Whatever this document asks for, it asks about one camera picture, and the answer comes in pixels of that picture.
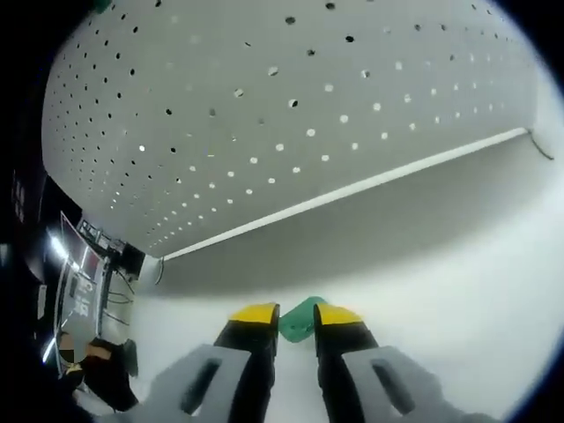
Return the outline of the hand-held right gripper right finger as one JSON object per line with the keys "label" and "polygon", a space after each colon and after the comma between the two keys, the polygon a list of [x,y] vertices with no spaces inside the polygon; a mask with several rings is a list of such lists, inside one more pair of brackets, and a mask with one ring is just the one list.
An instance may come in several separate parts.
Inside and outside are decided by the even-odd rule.
{"label": "hand-held right gripper right finger", "polygon": [[438,378],[393,346],[380,346],[347,308],[314,305],[318,383],[331,422],[494,422],[445,399]]}

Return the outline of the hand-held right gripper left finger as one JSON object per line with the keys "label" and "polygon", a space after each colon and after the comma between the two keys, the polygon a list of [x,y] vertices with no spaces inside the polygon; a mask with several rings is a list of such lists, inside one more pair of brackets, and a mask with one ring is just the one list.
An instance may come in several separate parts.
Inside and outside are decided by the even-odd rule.
{"label": "hand-held right gripper left finger", "polygon": [[178,359],[145,401],[100,422],[263,422],[275,380],[279,304],[235,312],[211,345]]}

